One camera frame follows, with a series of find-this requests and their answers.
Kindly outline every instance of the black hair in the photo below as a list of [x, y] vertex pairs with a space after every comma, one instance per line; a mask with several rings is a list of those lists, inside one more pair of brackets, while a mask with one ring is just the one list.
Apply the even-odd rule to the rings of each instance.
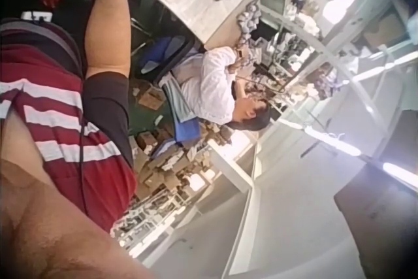
[[243, 120], [242, 122], [231, 121], [225, 125], [234, 130], [260, 131], [264, 129], [270, 123], [272, 113], [268, 101], [265, 99], [261, 99], [260, 101], [264, 102], [266, 106], [255, 109], [254, 118]]

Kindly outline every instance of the skin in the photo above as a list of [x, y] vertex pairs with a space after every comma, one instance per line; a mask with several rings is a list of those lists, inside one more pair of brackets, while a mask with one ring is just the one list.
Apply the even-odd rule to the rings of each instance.
[[[86, 30], [87, 77], [108, 71], [128, 77], [130, 49], [127, 0], [96, 0]], [[58, 193], [13, 110], [0, 147], [2, 271], [12, 278], [153, 278]]]
[[153, 278], [56, 189], [3, 159], [0, 171], [1, 268], [12, 278]]
[[235, 81], [236, 101], [233, 111], [233, 121], [243, 122], [256, 116], [257, 109], [265, 108], [266, 104], [262, 101], [256, 101], [248, 98], [245, 91], [245, 80]]

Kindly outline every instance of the cardboard box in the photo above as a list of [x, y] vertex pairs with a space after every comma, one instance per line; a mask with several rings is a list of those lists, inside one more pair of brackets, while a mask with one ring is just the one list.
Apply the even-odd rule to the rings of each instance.
[[138, 104], [152, 110], [158, 110], [164, 101], [154, 97], [150, 92], [146, 92], [138, 98]]
[[163, 128], [169, 133], [169, 135], [171, 135], [171, 137], [175, 136], [174, 125], [172, 122], [164, 123]]
[[143, 150], [146, 155], [150, 155], [158, 144], [151, 132], [139, 133], [137, 135], [137, 143], [139, 148]]
[[168, 148], [168, 150], [166, 150], [165, 152], [163, 152], [157, 158], [151, 160], [147, 164], [147, 167], [150, 168], [150, 169], [154, 169], [156, 167], [160, 167], [162, 164], [165, 163], [165, 161], [168, 158], [170, 158], [172, 155], [174, 155], [179, 149], [180, 149], [180, 147], [178, 147], [178, 145], [172, 145], [172, 146], [170, 146]]
[[186, 155], [183, 155], [182, 158], [180, 158], [172, 167], [172, 170], [174, 171], [174, 173], [177, 173], [181, 170], [183, 170], [184, 168], [186, 168], [188, 165], [190, 165], [191, 162], [190, 160], [187, 158]]
[[157, 139], [158, 144], [161, 144], [165, 140], [172, 139], [172, 136], [170, 135], [169, 132], [167, 132], [167, 130], [158, 129], [156, 139]]
[[150, 160], [147, 154], [145, 154], [140, 148], [137, 150], [137, 154], [133, 158], [133, 170], [136, 173], [140, 173], [145, 164]]
[[154, 192], [161, 184], [164, 183], [164, 175], [159, 171], [154, 173], [145, 180], [145, 184], [150, 188], [151, 193]]
[[373, 25], [374, 29], [367, 29], [364, 37], [372, 48], [400, 38], [405, 33], [402, 21], [395, 14], [390, 14]]
[[157, 90], [151, 83], [145, 80], [131, 79], [129, 88], [136, 102], [152, 110], [158, 110], [165, 102], [165, 96], [162, 91]]
[[164, 184], [169, 191], [176, 189], [177, 186], [181, 184], [174, 171], [166, 171], [166, 173], [164, 174], [164, 179]]
[[151, 195], [151, 190], [145, 184], [138, 183], [135, 195], [142, 201]]

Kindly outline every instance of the red striped shirt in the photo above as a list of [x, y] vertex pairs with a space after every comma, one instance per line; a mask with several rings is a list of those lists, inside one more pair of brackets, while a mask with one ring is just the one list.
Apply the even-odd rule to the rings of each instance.
[[[59, 192], [108, 231], [135, 192], [133, 170], [118, 147], [82, 115], [82, 81], [36, 48], [1, 51], [0, 119], [11, 107], [25, 122]], [[80, 178], [80, 132], [84, 150]]]

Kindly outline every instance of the box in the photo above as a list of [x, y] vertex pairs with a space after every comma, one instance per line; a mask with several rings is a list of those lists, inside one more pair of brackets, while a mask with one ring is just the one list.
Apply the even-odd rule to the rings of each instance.
[[137, 143], [139, 148], [143, 150], [146, 155], [150, 155], [158, 144], [151, 132], [139, 133], [137, 135]]
[[151, 195], [151, 190], [148, 186], [142, 183], [137, 184], [137, 189], [135, 190], [135, 195], [143, 201]]
[[164, 101], [154, 97], [150, 92], [146, 92], [138, 98], [138, 104], [152, 110], [158, 110]]
[[173, 125], [172, 122], [164, 123], [163, 128], [164, 128], [165, 131], [167, 131], [169, 133], [169, 135], [171, 135], [171, 137], [175, 136], [174, 125]]
[[181, 170], [183, 170], [184, 168], [186, 168], [188, 165], [190, 165], [190, 160], [187, 158], [186, 155], [183, 155], [182, 158], [180, 158], [172, 167], [172, 170], [174, 171], [174, 173], [177, 173]]
[[396, 14], [390, 14], [373, 25], [375, 29], [366, 29], [364, 37], [372, 48], [389, 44], [405, 33], [405, 27]]
[[164, 179], [165, 179], [165, 186], [167, 187], [167, 189], [169, 191], [172, 191], [174, 189], [177, 188], [177, 186], [181, 185], [180, 180], [177, 178], [176, 174], [174, 173], [174, 171], [167, 171], [164, 174]]
[[161, 144], [165, 140], [172, 139], [172, 136], [166, 130], [164, 130], [164, 129], [158, 129], [157, 130], [157, 137], [156, 137], [156, 139], [157, 139], [158, 144]]
[[145, 180], [145, 184], [149, 187], [151, 193], [154, 192], [161, 184], [164, 183], [164, 175], [159, 171], [154, 173]]
[[154, 169], [156, 167], [160, 167], [162, 164], [165, 163], [165, 161], [168, 158], [170, 158], [172, 155], [174, 155], [179, 149], [180, 149], [180, 147], [178, 147], [178, 145], [172, 145], [172, 146], [170, 146], [168, 148], [168, 150], [166, 150], [165, 152], [163, 152], [161, 155], [159, 155], [155, 159], [151, 160], [147, 164], [147, 167], [150, 168], [150, 169]]
[[138, 148], [137, 154], [133, 157], [133, 170], [136, 173], [140, 173], [149, 160], [148, 155]]

